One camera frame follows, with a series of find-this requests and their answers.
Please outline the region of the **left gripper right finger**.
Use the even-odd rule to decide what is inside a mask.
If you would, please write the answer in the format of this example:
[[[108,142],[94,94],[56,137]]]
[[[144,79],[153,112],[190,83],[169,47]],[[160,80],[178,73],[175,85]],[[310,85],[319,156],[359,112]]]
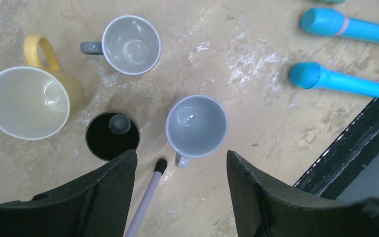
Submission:
[[[317,197],[227,152],[227,179],[240,237],[379,237],[379,197],[352,203]]]

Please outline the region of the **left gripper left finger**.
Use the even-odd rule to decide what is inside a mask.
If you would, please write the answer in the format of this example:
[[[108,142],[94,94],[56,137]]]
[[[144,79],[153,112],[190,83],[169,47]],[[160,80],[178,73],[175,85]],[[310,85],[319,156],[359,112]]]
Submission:
[[[0,237],[121,237],[132,198],[137,154],[105,165],[30,201],[0,204]]]

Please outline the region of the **brown mug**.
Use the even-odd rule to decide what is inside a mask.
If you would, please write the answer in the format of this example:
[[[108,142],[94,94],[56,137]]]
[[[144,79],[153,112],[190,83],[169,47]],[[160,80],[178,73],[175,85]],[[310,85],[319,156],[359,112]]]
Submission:
[[[132,119],[120,112],[104,112],[94,117],[87,126],[85,140],[91,153],[104,161],[111,161],[122,153],[137,149],[139,130]]]

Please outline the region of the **light grey mug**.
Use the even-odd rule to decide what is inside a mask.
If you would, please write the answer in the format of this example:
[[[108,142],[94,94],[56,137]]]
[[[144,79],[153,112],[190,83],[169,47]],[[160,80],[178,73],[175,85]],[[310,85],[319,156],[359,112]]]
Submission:
[[[216,151],[227,131],[226,110],[211,96],[179,96],[169,104],[165,132],[176,151],[175,165],[179,168],[186,168],[193,158],[203,158]]]

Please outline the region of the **yellow cup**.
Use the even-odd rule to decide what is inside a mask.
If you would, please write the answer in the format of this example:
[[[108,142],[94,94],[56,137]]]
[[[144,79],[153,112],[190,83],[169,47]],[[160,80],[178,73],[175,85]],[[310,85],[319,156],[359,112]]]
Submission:
[[[62,71],[45,36],[26,36],[23,49],[27,65],[0,72],[0,130],[41,140],[59,132],[81,109],[83,89]]]

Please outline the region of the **dark blue-grey mug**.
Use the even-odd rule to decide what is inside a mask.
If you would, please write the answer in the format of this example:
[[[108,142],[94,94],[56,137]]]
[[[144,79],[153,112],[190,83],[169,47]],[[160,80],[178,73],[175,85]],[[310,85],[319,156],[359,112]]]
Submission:
[[[103,55],[118,72],[136,76],[147,73],[157,64],[161,40],[146,19],[123,15],[106,26],[100,42],[82,42],[80,50],[88,55]]]

